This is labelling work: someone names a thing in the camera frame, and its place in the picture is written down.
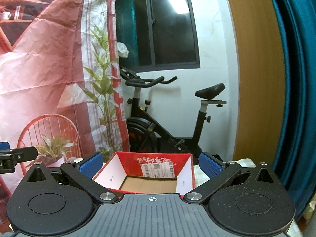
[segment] white wall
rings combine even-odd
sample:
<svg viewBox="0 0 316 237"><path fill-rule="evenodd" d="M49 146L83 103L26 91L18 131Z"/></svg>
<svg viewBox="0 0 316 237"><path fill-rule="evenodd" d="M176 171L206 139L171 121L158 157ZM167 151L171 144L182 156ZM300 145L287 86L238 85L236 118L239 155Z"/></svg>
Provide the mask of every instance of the white wall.
<svg viewBox="0 0 316 237"><path fill-rule="evenodd" d="M208 106L207 115L212 119L210 123L205 122L199 144L202 150L219 154L223 159L229 160L234 150L234 145L231 144L234 143L236 136L236 131L231 130L231 121L237 122L237 119L232 119L232 117L237 118L237 114L232 114L231 111L238 111L238 102L236 104L236 99L233 97L238 94L230 92L230 81L234 77L238 82L238 74L235 76L231 74L229 77L231 64L228 63L226 42L234 42L234 35L233 32L226 32L223 28L224 23L218 0L191 1L201 68L139 73L142 78L155 79L164 76L168 80L175 75L178 77L178 80L172 84L142 89L142 105L145 99L152 100L148 112L162 126L174 136L191 137L200 108L200 98L195 97L195 92L224 83L226 89L216 99L226 100L228 104L222 108L215 105ZM131 106L126 102L128 98L132 98L134 88L127 87L124 83L122 87L125 114L128 117Z"/></svg>
<svg viewBox="0 0 316 237"><path fill-rule="evenodd" d="M227 68L229 80L229 123L228 123L228 138L227 138L227 160L233 158L235 149L236 133L238 125L239 111L239 65L237 42L235 39L235 30L231 16L228 0L217 0L219 10L222 17L224 29L224 37L226 44Z"/></svg>

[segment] white plastic bag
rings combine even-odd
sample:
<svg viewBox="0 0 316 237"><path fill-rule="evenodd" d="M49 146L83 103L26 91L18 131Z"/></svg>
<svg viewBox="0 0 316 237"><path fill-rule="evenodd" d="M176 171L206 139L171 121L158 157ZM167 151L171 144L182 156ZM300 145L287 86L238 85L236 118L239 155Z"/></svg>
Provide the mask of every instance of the white plastic bag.
<svg viewBox="0 0 316 237"><path fill-rule="evenodd" d="M128 49L125 44L122 42L118 42L118 55L122 58L127 58L128 57Z"/></svg>

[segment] blue gripper pad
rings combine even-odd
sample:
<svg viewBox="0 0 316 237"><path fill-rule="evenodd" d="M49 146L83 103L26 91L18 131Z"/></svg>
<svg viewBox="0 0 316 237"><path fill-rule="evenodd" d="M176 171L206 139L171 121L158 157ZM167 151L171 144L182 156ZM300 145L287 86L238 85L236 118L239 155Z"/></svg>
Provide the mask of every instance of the blue gripper pad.
<svg viewBox="0 0 316 237"><path fill-rule="evenodd" d="M199 166L200 169L209 177L213 178L220 172L222 172L223 166L215 162L211 157L206 156L204 153L201 153L199 156Z"/></svg>
<svg viewBox="0 0 316 237"><path fill-rule="evenodd" d="M0 151L6 151L10 149L10 144L7 141L0 142Z"/></svg>
<svg viewBox="0 0 316 237"><path fill-rule="evenodd" d="M101 153L94 153L92 156L78 162L76 169L85 176L92 178L103 166L103 156Z"/></svg>

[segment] window frame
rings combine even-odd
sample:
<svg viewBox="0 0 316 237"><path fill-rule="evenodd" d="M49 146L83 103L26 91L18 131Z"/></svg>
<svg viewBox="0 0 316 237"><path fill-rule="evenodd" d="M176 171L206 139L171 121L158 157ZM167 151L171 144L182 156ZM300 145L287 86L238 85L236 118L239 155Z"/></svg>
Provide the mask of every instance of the window frame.
<svg viewBox="0 0 316 237"><path fill-rule="evenodd" d="M198 49L198 36L196 32L195 18L192 8L191 0L188 1L188 7L190 11L190 19L192 24L193 42L195 49L195 62L179 62L168 64L156 64L155 49L154 49L154 32L153 32L153 15L152 15L152 3L151 0L146 0L147 18L148 18L148 30L150 40L150 53L151 53L151 65L149 66L137 66L129 67L129 69L135 72L148 72L148 71L160 71L160 70L173 70L173 69L199 69L200 68L200 56Z"/></svg>

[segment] dark glass pane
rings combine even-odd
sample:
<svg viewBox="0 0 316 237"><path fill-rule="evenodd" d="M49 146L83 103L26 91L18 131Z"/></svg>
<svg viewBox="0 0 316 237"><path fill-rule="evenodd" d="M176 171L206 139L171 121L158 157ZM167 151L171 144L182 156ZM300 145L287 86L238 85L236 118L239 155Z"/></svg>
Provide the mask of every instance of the dark glass pane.
<svg viewBox="0 0 316 237"><path fill-rule="evenodd" d="M116 0L117 41L129 50L120 58L124 67L151 65L146 0Z"/></svg>
<svg viewBox="0 0 316 237"><path fill-rule="evenodd" d="M157 64L196 62L188 0L151 0Z"/></svg>

